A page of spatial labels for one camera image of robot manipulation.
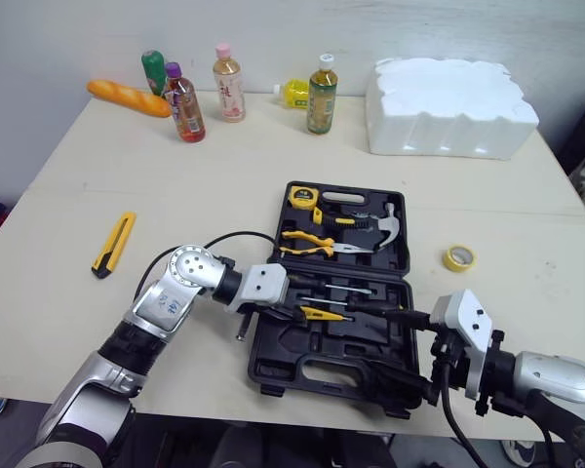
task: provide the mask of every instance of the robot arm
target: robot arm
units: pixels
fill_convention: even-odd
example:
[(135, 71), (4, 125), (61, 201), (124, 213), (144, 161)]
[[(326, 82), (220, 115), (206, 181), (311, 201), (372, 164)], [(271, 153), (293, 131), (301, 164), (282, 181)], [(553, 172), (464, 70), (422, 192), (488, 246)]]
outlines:
[(244, 303), (273, 305), (283, 301), (288, 282), (277, 263), (255, 265), (241, 275), (201, 247), (175, 250), (163, 277), (136, 299), (48, 409), (37, 448), (18, 468), (54, 462), (98, 468), (112, 462), (134, 418), (129, 399), (141, 391), (194, 300), (211, 296), (230, 312)]
[(566, 441), (585, 462), (585, 363), (560, 356), (500, 350), (502, 331), (469, 290), (438, 299), (428, 330), (437, 332), (432, 382), (438, 389), (442, 367), (449, 383), (477, 400), (476, 413), (494, 410), (527, 416)]

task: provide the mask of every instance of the baguette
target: baguette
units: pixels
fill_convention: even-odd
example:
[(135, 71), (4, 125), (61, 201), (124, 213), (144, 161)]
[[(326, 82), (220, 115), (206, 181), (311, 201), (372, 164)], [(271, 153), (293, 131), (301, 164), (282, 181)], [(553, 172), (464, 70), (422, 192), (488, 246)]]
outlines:
[(169, 105), (161, 97), (154, 96), (151, 93), (143, 93), (112, 81), (90, 81), (87, 83), (87, 90), (97, 98), (125, 105), (154, 117), (169, 117), (172, 115)]

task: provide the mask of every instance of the styrofoam block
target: styrofoam block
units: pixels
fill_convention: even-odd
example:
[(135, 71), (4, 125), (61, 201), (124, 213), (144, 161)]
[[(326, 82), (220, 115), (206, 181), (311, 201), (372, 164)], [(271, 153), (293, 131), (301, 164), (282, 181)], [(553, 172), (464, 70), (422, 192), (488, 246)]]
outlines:
[(507, 68), (485, 61), (381, 60), (366, 108), (374, 154), (509, 159), (539, 123)]

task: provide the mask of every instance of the juice bottle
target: juice bottle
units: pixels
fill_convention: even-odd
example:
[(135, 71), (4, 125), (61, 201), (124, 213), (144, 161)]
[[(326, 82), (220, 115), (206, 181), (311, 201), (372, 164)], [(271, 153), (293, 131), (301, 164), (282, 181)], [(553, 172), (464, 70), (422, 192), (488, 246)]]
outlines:
[(182, 76), (179, 64), (174, 61), (165, 65), (165, 71), (168, 78), (165, 98), (172, 108), (177, 134), (189, 143), (201, 141), (206, 136), (206, 128), (193, 84)]
[(223, 119), (226, 122), (240, 122), (245, 118), (241, 65), (231, 57), (228, 44), (219, 44), (215, 50), (218, 60), (214, 63), (213, 73)]
[(273, 85), (273, 94), (282, 100), (286, 107), (305, 109), (308, 106), (308, 82), (290, 80), (286, 85)]
[(310, 77), (308, 99), (308, 130), (313, 134), (326, 134), (332, 127), (335, 87), (338, 77), (332, 71), (333, 55), (319, 57), (319, 70)]

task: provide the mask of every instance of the white bottle cap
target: white bottle cap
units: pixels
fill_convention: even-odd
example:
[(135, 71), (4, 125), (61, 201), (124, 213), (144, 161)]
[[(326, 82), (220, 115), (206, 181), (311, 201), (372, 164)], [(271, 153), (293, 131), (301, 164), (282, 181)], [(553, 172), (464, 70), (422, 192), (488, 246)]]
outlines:
[(322, 70), (331, 70), (333, 68), (333, 55), (322, 54), (319, 57), (319, 68)]

